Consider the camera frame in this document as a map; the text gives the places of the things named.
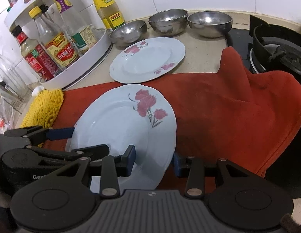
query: yellow sponge cloth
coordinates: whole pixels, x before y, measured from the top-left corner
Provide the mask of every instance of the yellow sponge cloth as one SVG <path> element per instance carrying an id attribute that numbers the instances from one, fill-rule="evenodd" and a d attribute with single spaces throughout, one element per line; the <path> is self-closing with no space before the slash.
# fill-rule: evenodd
<path id="1" fill-rule="evenodd" d="M 20 127 L 41 125 L 44 128 L 51 128 L 63 101 L 64 94 L 61 89 L 42 91 L 32 102 Z"/>

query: floral plate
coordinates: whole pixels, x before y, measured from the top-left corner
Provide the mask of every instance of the floral plate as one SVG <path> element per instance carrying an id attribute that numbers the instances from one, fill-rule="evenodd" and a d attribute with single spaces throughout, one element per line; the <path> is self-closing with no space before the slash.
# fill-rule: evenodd
<path id="1" fill-rule="evenodd" d="M 110 155 L 136 148 L 130 177 L 119 177 L 119 187 L 153 190 L 168 168 L 176 145 L 176 118 L 171 105 L 156 89 L 131 84 L 112 89 L 95 100 L 75 125 L 68 151 L 107 144 Z M 92 177 L 91 191 L 100 190 Z"/>
<path id="2" fill-rule="evenodd" d="M 122 51 L 109 73 L 124 84 L 141 83 L 166 74 L 185 56 L 185 46 L 177 39 L 155 37 L 142 40 Z"/>

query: rotating spice rack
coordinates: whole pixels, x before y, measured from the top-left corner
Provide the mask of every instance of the rotating spice rack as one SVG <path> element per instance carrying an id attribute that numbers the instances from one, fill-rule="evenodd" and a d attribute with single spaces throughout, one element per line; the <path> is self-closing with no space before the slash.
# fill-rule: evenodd
<path id="1" fill-rule="evenodd" d="M 29 11 L 34 7 L 42 4 L 51 6 L 54 3 L 52 0 L 26 1 L 18 0 L 8 12 L 5 25 L 9 31 L 16 25 L 23 27 L 29 23 L 32 20 Z M 98 39 L 97 43 L 62 73 L 47 82 L 41 82 L 46 89 L 68 89 L 91 73 L 105 59 L 112 48 L 109 34 L 106 29 L 93 30 L 93 33 Z"/>

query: bottle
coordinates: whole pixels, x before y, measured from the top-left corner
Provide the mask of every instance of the bottle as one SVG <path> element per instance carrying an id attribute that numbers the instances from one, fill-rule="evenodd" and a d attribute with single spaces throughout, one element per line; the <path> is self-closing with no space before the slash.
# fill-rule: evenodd
<path id="1" fill-rule="evenodd" d="M 105 27 L 110 32 L 125 24 L 125 20 L 114 0 L 93 0 Z"/>
<path id="2" fill-rule="evenodd" d="M 48 7 L 47 5 L 45 5 L 45 4 L 40 5 L 39 8 L 40 8 L 40 10 L 41 10 L 41 13 L 42 13 L 46 18 L 48 18 L 50 21 L 53 21 L 52 18 L 51 18 L 51 16 L 50 16 L 50 14 L 48 13 L 49 7 Z"/>
<path id="3" fill-rule="evenodd" d="M 59 64 L 60 68 L 68 68 L 79 59 L 77 50 L 68 41 L 61 28 L 43 16 L 38 6 L 33 8 L 29 15 L 37 25 L 40 42 Z"/>
<path id="4" fill-rule="evenodd" d="M 19 25 L 11 33 L 20 44 L 22 57 L 44 81 L 51 80 L 61 73 L 41 44 L 36 39 L 28 38 Z"/>
<path id="5" fill-rule="evenodd" d="M 48 13 L 48 9 L 49 7 L 45 4 L 40 5 L 39 8 L 41 9 L 41 13 L 42 13 L 42 17 L 46 17 L 47 19 L 49 19 L 50 21 L 54 22 L 56 25 L 58 25 L 62 31 L 64 32 L 64 36 L 68 39 L 68 41 L 72 44 L 72 46 L 78 50 L 78 53 L 80 56 L 83 55 L 83 53 L 81 53 L 81 51 L 77 48 L 75 41 L 70 37 L 70 35 L 67 32 L 67 28 L 66 25 L 63 22 L 63 19 L 60 17 L 58 18 L 59 20 L 61 20 L 60 24 L 57 24 L 50 16 L 50 14 Z"/>
<path id="6" fill-rule="evenodd" d="M 92 29 L 75 10 L 69 0 L 53 0 L 60 12 L 68 35 L 76 44 L 78 50 L 85 54 L 97 42 Z"/>

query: orange cloth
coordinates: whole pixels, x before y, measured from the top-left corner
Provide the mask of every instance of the orange cloth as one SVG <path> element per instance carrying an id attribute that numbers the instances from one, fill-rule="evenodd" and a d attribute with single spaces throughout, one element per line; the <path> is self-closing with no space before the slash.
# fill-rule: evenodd
<path id="1" fill-rule="evenodd" d="M 223 50 L 217 74 L 171 74 L 143 84 L 173 107 L 177 152 L 211 163 L 227 158 L 262 177 L 301 126 L 301 85 L 282 71 L 251 74 L 232 47 Z M 73 126 L 95 99 L 120 85 L 66 91 L 53 127 Z M 44 147 L 64 150 L 65 141 Z M 184 190 L 185 182 L 169 169 L 159 187 Z"/>

